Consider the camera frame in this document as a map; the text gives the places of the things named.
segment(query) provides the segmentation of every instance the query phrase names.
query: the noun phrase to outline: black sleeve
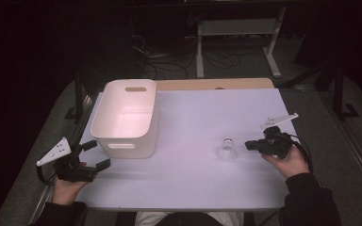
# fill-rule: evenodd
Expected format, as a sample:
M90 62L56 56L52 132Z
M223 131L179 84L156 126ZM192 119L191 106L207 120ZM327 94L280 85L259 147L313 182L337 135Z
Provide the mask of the black sleeve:
M30 226L73 226L83 225L87 215L87 205L83 202L74 202L71 206L58 205L47 202L40 217Z
M322 188L311 173L301 173L286 181L289 195L280 210L285 226L338 226L339 212L330 189Z

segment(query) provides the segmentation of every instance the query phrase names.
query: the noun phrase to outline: white tabletop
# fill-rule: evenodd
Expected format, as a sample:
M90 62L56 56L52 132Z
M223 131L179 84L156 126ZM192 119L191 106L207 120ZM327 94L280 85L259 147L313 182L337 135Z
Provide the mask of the white tabletop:
M158 91L156 149L147 159L111 159L77 197L89 207L133 211L261 210L284 205L285 179L244 142L263 138L268 117L287 115L278 89ZM81 143L90 141L95 104ZM290 121L279 126L292 135ZM226 137L239 157L219 159ZM107 159L99 146L80 155L89 166Z

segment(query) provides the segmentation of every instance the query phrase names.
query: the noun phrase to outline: metal frame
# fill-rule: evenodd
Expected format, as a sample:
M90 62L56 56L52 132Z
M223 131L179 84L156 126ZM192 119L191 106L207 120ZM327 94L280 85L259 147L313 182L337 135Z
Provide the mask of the metal frame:
M275 78L281 76L278 66L272 56L275 43L282 25L286 7L281 7L277 18L274 19L250 19L229 21L202 21L198 24L198 47L196 54L196 74L198 78L205 77L202 57L202 36L214 35L247 35L247 34L271 34L271 41L263 48L264 55L269 63L272 75Z

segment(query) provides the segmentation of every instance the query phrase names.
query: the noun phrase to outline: hand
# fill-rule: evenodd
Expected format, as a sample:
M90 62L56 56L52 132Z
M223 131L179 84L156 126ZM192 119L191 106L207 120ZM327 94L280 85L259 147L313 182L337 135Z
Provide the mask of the hand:
M52 203L60 205L72 205L78 192L89 182L69 182L56 179L55 192Z
M262 154L261 157L275 166L286 179L299 173L310 172L304 157L295 146L289 149L288 155L284 159L267 154Z

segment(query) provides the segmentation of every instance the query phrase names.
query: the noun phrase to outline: white plastic bin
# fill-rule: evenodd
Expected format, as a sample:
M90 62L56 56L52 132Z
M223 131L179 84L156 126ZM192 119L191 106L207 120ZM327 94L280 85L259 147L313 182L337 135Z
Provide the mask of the white plastic bin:
M156 82L110 82L93 118L90 133L113 158L147 158L155 151L158 109Z

